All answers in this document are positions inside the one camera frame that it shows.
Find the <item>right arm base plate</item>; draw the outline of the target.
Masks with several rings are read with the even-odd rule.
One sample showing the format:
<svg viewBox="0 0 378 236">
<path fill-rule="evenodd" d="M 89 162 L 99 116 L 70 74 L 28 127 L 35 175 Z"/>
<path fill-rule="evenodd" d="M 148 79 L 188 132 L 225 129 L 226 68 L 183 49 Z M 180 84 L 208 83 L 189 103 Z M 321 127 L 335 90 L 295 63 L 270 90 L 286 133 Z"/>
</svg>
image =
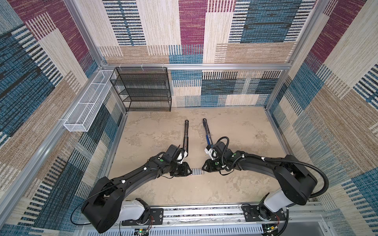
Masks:
<svg viewBox="0 0 378 236">
<path fill-rule="evenodd" d="M 270 212 L 265 207 L 260 207 L 258 205 L 242 204 L 241 210 L 245 217 L 246 222 L 263 222 L 263 221 L 279 221 L 283 222 L 286 220 L 285 211 L 283 209 L 278 212 Z"/>
</svg>

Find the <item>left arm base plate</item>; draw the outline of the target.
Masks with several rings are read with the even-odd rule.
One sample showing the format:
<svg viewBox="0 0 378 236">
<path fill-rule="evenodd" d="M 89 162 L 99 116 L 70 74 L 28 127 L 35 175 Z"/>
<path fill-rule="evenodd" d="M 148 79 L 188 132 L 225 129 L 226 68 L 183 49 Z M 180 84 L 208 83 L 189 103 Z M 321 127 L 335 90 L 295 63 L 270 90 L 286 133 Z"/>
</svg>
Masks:
<svg viewBox="0 0 378 236">
<path fill-rule="evenodd" d="M 137 220 L 126 220 L 122 221 L 122 226 L 149 226 L 152 223 L 152 226 L 162 225 L 164 217 L 163 208 L 150 208 L 146 209 L 141 217 Z"/>
</svg>

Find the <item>blue stapler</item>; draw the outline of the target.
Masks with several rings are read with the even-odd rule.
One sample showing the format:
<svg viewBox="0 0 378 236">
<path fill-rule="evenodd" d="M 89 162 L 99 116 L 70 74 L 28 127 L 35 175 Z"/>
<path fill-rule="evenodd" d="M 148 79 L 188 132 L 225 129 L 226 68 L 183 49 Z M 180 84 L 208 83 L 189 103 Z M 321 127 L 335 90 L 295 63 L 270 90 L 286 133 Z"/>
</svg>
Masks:
<svg viewBox="0 0 378 236">
<path fill-rule="evenodd" d="M 205 128 L 207 144 L 208 144 L 208 145 L 213 145 L 213 141 L 212 141 L 212 138 L 211 138 L 210 129 L 209 129 L 209 126 L 208 126 L 208 123 L 207 123 L 207 119 L 204 118 L 202 121 L 203 121 L 203 126 L 204 126 L 204 128 Z"/>
</svg>

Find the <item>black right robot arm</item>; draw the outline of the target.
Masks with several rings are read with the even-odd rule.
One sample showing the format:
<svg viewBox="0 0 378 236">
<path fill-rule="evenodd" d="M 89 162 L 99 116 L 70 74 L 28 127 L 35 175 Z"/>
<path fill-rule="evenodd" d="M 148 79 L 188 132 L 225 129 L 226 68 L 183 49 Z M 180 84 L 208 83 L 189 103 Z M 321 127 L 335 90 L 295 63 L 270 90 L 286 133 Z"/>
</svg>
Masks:
<svg viewBox="0 0 378 236">
<path fill-rule="evenodd" d="M 210 156 L 202 169 L 205 172 L 253 171 L 274 177 L 280 188 L 268 193 L 256 210 L 261 220 L 271 220 L 284 207 L 306 205 L 307 201 L 324 194 L 329 188 L 329 179 L 318 167 L 299 161 L 293 155 L 284 158 L 270 158 L 247 153 L 233 152 L 220 138 L 209 144 L 205 153 Z"/>
</svg>

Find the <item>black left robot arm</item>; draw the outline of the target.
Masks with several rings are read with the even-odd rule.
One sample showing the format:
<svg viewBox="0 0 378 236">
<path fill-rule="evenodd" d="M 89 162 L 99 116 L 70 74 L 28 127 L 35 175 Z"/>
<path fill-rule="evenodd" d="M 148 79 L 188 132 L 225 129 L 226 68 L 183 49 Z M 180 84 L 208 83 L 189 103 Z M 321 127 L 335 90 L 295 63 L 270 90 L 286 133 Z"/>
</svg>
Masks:
<svg viewBox="0 0 378 236">
<path fill-rule="evenodd" d="M 82 203 L 81 213 L 98 233 L 106 232 L 121 220 L 124 199 L 136 189 L 167 173 L 172 177 L 190 175 L 191 169 L 183 161 L 185 154 L 184 148 L 170 145 L 167 151 L 150 157 L 141 167 L 127 174 L 113 179 L 99 179 Z"/>
</svg>

